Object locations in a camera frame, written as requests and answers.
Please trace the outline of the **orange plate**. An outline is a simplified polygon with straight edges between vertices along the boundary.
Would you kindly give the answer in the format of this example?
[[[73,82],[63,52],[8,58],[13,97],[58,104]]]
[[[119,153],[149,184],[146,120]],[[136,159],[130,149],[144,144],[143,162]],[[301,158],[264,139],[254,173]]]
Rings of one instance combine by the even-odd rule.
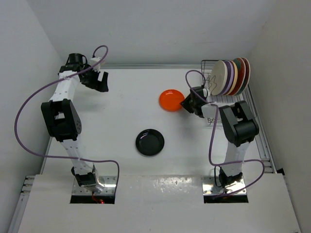
[[[168,89],[160,94],[159,105],[166,111],[176,112],[182,108],[181,102],[184,100],[185,97],[180,91],[175,89]]]

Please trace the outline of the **cream bear plate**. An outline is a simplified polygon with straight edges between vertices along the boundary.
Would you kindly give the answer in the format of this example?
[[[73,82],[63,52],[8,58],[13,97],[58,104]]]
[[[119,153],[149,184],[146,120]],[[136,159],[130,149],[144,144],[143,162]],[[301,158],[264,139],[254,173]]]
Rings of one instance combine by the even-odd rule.
[[[225,87],[227,81],[227,66],[224,61],[215,63],[210,75],[210,92],[212,95],[219,95]]]

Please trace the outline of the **lavender plastic plate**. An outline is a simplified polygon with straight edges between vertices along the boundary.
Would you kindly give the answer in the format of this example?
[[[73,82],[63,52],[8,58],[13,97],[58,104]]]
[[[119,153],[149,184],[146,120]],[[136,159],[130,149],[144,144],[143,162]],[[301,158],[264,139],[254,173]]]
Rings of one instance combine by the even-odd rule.
[[[222,95],[226,94],[229,91],[233,83],[233,79],[234,79],[234,74],[233,74],[234,68],[233,68],[232,63],[228,60],[224,61],[224,63],[226,64],[226,67],[227,67],[227,80],[225,83],[225,87],[222,90],[222,93],[221,93]]]

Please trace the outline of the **peach beige plate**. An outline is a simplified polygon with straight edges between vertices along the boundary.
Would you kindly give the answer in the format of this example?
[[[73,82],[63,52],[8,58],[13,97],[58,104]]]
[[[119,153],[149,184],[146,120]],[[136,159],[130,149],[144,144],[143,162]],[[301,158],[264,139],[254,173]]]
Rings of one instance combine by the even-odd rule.
[[[238,68],[237,68],[237,65],[235,64],[234,61],[230,60],[230,63],[232,64],[233,66],[233,71],[234,71],[234,76],[233,76],[233,82],[232,82],[232,85],[231,85],[231,88],[228,92],[228,95],[231,95],[231,93],[233,92],[234,88],[235,88],[235,85],[237,83],[237,80],[238,80]]]

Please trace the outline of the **black plate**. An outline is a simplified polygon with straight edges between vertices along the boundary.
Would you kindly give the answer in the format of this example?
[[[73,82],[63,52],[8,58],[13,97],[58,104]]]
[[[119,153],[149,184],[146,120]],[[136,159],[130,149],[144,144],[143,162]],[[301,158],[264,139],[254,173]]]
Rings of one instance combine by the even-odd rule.
[[[165,139],[161,132],[155,129],[145,129],[137,135],[135,145],[141,155],[153,157],[162,151]]]

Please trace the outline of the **dark green plate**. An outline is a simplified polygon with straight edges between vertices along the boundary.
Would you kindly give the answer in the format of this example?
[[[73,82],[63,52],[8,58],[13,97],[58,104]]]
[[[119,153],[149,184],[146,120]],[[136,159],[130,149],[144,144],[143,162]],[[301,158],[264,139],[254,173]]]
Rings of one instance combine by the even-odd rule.
[[[236,95],[242,87],[242,84],[246,75],[246,65],[242,58],[236,58],[233,60],[238,69],[238,79],[233,89],[233,95]]]

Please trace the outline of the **red teal flower plate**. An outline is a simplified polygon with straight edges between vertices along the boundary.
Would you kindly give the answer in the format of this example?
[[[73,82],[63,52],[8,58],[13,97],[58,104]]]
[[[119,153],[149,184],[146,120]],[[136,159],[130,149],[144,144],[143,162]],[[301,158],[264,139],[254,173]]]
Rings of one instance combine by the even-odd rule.
[[[248,83],[249,83],[249,79],[250,79],[250,72],[251,72],[251,67],[250,67],[249,61],[243,57],[242,57],[242,60],[245,63],[246,73],[245,73],[245,79],[243,81],[243,84],[242,84],[240,90],[238,91],[238,95],[240,95],[247,88]]]

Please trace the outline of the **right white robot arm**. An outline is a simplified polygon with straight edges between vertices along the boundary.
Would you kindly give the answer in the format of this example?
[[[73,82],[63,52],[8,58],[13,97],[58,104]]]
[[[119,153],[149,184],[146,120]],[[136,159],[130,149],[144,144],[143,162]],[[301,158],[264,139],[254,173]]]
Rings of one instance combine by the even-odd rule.
[[[242,164],[246,162],[245,154],[249,144],[259,134],[259,126],[247,102],[239,101],[232,105],[219,106],[207,100],[207,90],[201,86],[191,88],[190,94],[180,102],[180,105],[191,114],[200,118],[208,118],[215,113],[214,125],[208,151],[211,165],[219,167],[217,187],[226,186],[242,178]],[[227,139],[225,161],[221,164],[212,162],[211,153],[217,120],[221,119],[222,127]]]

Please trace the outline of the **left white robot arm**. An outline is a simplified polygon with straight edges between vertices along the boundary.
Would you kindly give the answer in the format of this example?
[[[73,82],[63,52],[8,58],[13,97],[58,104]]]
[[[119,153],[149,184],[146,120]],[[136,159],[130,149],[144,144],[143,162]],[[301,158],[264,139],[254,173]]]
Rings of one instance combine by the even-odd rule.
[[[105,184],[99,178],[94,163],[84,160],[85,150],[80,137],[82,122],[73,98],[79,84],[98,92],[108,91],[108,74],[100,71],[102,61],[103,58],[96,56],[87,61],[84,55],[71,53],[59,70],[59,83],[54,94],[48,102],[41,104],[48,133],[66,150],[77,184],[93,193],[103,191]]]

